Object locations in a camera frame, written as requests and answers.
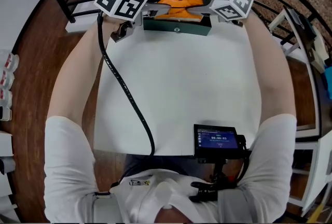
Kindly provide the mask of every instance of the wooden floor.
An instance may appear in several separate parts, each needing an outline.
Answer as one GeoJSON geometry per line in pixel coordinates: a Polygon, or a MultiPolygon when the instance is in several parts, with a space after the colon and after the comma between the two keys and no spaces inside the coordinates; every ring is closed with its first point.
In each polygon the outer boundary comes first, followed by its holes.
{"type": "MultiPolygon", "coordinates": [[[[22,222],[47,222],[44,215],[44,129],[49,101],[57,74],[81,34],[68,35],[67,19],[56,0],[45,0],[23,35],[17,54],[20,65],[15,72],[13,93],[13,120],[3,123],[4,131],[13,135],[13,151],[16,170],[12,174],[15,202],[22,222]]],[[[294,83],[306,82],[306,72],[294,64],[294,83]]],[[[82,121],[90,145],[93,130],[96,97],[101,66],[91,91],[82,121]]],[[[308,94],[308,85],[300,86],[301,95],[308,94]]],[[[310,120],[310,109],[300,108],[297,113],[310,120]]],[[[95,174],[100,191],[108,191],[110,185],[121,175],[124,155],[95,151],[95,174]]]]}

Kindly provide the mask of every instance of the orange object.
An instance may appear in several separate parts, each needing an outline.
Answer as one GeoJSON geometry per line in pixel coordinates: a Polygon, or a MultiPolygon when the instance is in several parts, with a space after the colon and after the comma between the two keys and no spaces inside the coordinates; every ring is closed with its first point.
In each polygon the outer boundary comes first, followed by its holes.
{"type": "Polygon", "coordinates": [[[159,3],[171,5],[172,8],[168,14],[157,16],[155,19],[201,22],[203,18],[202,15],[193,15],[186,10],[188,6],[203,5],[203,0],[160,0],[159,3]]]}

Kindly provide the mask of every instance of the white t-shirt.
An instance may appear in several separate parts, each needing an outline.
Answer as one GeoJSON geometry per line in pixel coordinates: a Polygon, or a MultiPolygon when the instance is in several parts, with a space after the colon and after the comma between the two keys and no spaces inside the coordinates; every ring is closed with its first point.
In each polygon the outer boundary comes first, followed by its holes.
{"type": "MultiPolygon", "coordinates": [[[[293,115],[263,122],[239,187],[219,191],[215,202],[192,203],[188,197],[198,189],[191,182],[205,181],[167,170],[126,177],[110,192],[123,219],[130,222],[154,222],[165,205],[176,207],[192,222],[273,222],[284,213],[289,197],[295,134],[293,115]]],[[[80,126],[59,116],[46,121],[44,198],[50,222],[94,221],[94,161],[80,126]]]]}

